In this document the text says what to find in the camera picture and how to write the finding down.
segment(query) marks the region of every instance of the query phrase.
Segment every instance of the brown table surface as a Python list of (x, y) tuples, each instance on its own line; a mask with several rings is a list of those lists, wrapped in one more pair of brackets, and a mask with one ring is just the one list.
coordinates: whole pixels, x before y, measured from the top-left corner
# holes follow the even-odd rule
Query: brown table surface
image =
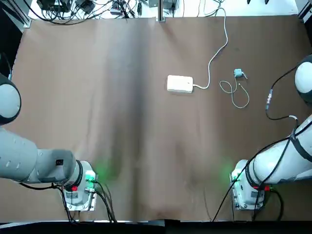
[[(223, 17), (90, 20), (75, 26), (33, 21), (13, 70), (22, 96), (19, 117), (6, 128), (40, 148), (64, 148), (92, 163), (113, 194), (118, 220), (208, 220), (240, 159), (288, 135), (292, 120), (270, 121), (264, 107), (271, 84), (311, 47), (296, 16), (227, 17), (229, 44), (211, 65), (208, 90), (173, 94), (168, 75), (207, 83), (207, 64), (224, 43)], [(250, 95), (239, 110), (222, 92), (233, 70)], [(238, 89), (237, 104), (246, 102)], [(311, 112), (294, 74), (274, 89), (270, 114)], [(30, 191), (1, 179), (0, 221), (66, 219), (57, 191)], [(312, 183), (277, 186), (284, 220), (312, 220)], [(207, 215), (203, 189), (207, 199)], [(259, 220), (279, 212), (272, 195)], [(250, 212), (235, 212), (250, 220)], [(102, 202), (84, 219), (107, 219)], [(231, 220), (229, 198), (218, 220)]]

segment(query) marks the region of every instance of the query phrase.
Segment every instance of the black cable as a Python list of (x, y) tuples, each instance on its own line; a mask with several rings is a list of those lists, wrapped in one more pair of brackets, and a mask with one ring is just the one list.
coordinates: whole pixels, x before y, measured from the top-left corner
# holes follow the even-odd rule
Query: black cable
[(42, 18), (42, 17), (40, 17), (40, 16), (30, 7), (30, 5), (26, 2), (26, 0), (23, 0), (23, 1), (24, 1), (25, 5), (29, 8), (29, 10), (30, 10), (32, 13), (34, 13), (39, 19), (41, 19), (41, 20), (43, 20), (43, 21), (46, 21), (46, 22), (52, 22), (52, 21), (54, 21), (54, 20), (57, 18), (57, 16), (55, 16), (55, 18), (53, 18), (53, 19), (45, 19), (45, 18)]
[(21, 186), (27, 188), (27, 189), (33, 189), (33, 190), (46, 190), (46, 189), (56, 189), (58, 188), (59, 186), (58, 185), (54, 185), (54, 184), (51, 184), (51, 186), (49, 187), (32, 187), (32, 186), (29, 186), (27, 184), (24, 184), (24, 183), (19, 183)]
[(292, 69), (290, 69), (289, 71), (287, 71), (285, 74), (283, 74), (281, 77), (279, 77), (271, 86), (271, 89), (273, 89), (273, 87), (276, 85), (276, 83), (278, 83), (282, 78), (284, 78), (286, 75), (288, 75), (290, 72), (292, 72), (293, 70), (295, 70), (298, 67), (298, 65), (296, 65), (295, 67), (293, 67)]
[(183, 15), (182, 15), (182, 17), (184, 17), (184, 6), (185, 6), (185, 4), (184, 4), (184, 0), (183, 0)]
[(232, 191), (231, 191), (231, 201), (232, 201), (232, 218), (233, 218), (233, 222), (235, 222), (234, 203), (233, 203), (233, 189), (232, 189)]
[(6, 56), (6, 54), (5, 54), (4, 52), (2, 52), (1, 54), (2, 54), (2, 56), (4, 57), (6, 63), (8, 64), (8, 68), (9, 68), (9, 71), (10, 71), (10, 75), (12, 75), (12, 67), (11, 67), (11, 65), (10, 65), (10, 63), (9, 63), (8, 57)]
[(115, 212), (114, 212), (114, 209), (113, 209), (112, 194), (111, 194), (111, 192), (110, 192), (108, 186), (105, 184), (105, 187), (106, 187), (106, 189), (107, 189), (107, 191), (108, 191), (109, 196), (107, 195), (107, 193), (106, 193), (105, 190), (103, 189), (103, 186), (101, 185), (101, 183), (99, 183), (99, 182), (96, 182), (96, 183), (101, 187), (102, 192), (103, 192), (103, 194), (104, 194), (104, 197), (107, 198), (108, 202), (110, 203), (110, 210), (111, 210), (111, 213), (112, 213), (113, 217), (115, 217)]
[(106, 210), (107, 210), (107, 215), (108, 218), (111, 220), (113, 220), (114, 223), (117, 223), (117, 220), (113, 217), (112, 213), (110, 212), (109, 208), (108, 208), (108, 204), (107, 204), (107, 200), (106, 198), (98, 191), (96, 191), (97, 195), (102, 199), (102, 201), (104, 202), (105, 206), (106, 206)]
[(273, 173), (276, 171), (276, 169), (278, 168), (285, 152), (286, 152), (286, 149), (290, 143), (291, 139), (289, 138), (285, 147), (284, 147), (284, 150), (282, 152), (282, 155), (279, 157), (279, 160), (277, 161), (275, 167), (273, 168), (273, 170), (271, 171), (271, 173), (260, 183), (259, 185), (259, 188), (258, 188), (258, 193), (257, 193), (257, 198), (255, 200), (255, 204), (254, 204), (254, 210), (253, 210), (253, 217), (252, 217), (252, 221), (255, 221), (255, 218), (257, 216), (257, 213), (256, 213), (256, 207), (257, 207), (257, 204), (258, 204), (258, 199), (259, 199), (259, 194), (260, 194), (260, 190), (262, 190), (262, 186), (264, 185), (264, 183), (273, 175)]
[(280, 209), (279, 209), (279, 215), (278, 215), (276, 220), (280, 221), (282, 219), (282, 217), (283, 217), (283, 214), (284, 214), (284, 201), (283, 201), (283, 198), (282, 198), (281, 194), (277, 190), (275, 190), (275, 189), (270, 189), (270, 192), (274, 193), (274, 194), (276, 194), (278, 196), (278, 199), (279, 199), (279, 202), (280, 202)]
[(79, 24), (79, 23), (85, 22), (86, 20), (93, 19), (93, 18), (95, 18), (95, 17), (97, 17), (97, 16), (99, 16), (99, 15), (101, 15), (101, 14), (103, 13), (103, 12), (101, 12), (101, 13), (99, 13), (99, 14), (96, 14), (96, 15), (94, 15), (94, 16), (91, 16), (91, 17), (89, 17), (89, 18), (86, 18), (86, 19), (84, 19), (84, 20), (82, 20), (82, 21), (68, 24), (71, 20), (73, 20), (74, 16), (77, 14), (78, 10), (80, 9), (80, 8), (79, 8), (79, 9), (76, 11), (76, 13), (70, 17), (70, 19), (69, 19), (67, 22), (58, 23), (58, 22), (53, 22), (53, 21), (56, 19), (57, 16), (56, 16), (55, 18), (53, 18), (53, 19), (45, 19), (45, 18), (42, 18), (42, 17), (40, 17), (40, 16), (30, 7), (30, 5), (26, 2), (26, 0), (23, 0), (23, 1), (24, 1), (24, 3), (26, 4), (26, 6), (29, 8), (29, 10), (32, 11), (39, 19), (41, 19), (41, 20), (43, 20), (43, 21), (50, 22), (50, 23), (52, 23), (52, 24), (56, 24), (56, 25), (75, 25), (75, 24)]
[(197, 17), (199, 16), (200, 2), (201, 2), (201, 0), (199, 0), (199, 5), (198, 5), (198, 14), (197, 14)]

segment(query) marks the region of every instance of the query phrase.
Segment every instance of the metal stand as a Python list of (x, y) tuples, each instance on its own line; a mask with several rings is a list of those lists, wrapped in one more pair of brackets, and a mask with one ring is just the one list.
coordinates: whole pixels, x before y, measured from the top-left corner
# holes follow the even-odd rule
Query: metal stand
[(158, 0), (158, 13), (156, 17), (156, 21), (158, 22), (165, 22), (165, 17), (163, 16), (163, 9), (164, 9), (163, 4), (164, 4), (163, 0)]

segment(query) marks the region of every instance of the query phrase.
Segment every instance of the metal bracket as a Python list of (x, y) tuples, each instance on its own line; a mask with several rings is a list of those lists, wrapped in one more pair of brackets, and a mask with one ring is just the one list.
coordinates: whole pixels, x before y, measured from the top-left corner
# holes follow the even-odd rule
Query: metal bracket
[(28, 23), (24, 24), (24, 28), (30, 28), (32, 19), (29, 19)]
[(162, 19), (161, 19), (161, 20), (159, 20), (159, 18), (158, 18), (158, 17), (156, 17), (156, 21), (157, 21), (157, 22), (165, 22), (165, 21), (166, 21), (166, 19), (165, 19), (165, 17), (164, 17), (164, 16), (162, 17)]
[(158, 7), (157, 7), (157, 22), (165, 22), (165, 17), (163, 16), (163, 10), (164, 10), (164, 2), (163, 0), (158, 0)]

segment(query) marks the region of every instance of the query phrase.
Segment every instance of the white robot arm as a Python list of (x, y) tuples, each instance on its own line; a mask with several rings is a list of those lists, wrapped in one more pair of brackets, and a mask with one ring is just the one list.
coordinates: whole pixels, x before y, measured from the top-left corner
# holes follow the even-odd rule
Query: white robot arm
[[(19, 115), (20, 93), (0, 73), (0, 125)], [(68, 150), (38, 149), (35, 143), (0, 127), (0, 177), (22, 183), (62, 186), (69, 210), (94, 210), (97, 180), (91, 165)]]
[[(312, 56), (306, 57), (298, 66), (295, 74), (295, 84), (300, 96), (307, 104), (312, 103)], [(278, 184), (296, 180), (311, 179), (312, 177), (312, 115), (309, 116), (290, 135), (281, 161), (274, 173), (265, 181), (265, 184)], [(247, 160), (237, 163), (230, 174), (231, 181), (240, 174), (233, 185), (233, 198), (238, 210), (253, 210), (257, 200), (257, 209), (263, 206), (264, 191), (258, 195), (258, 187), (277, 165), (288, 140), (279, 142), (254, 158), (246, 169)]]

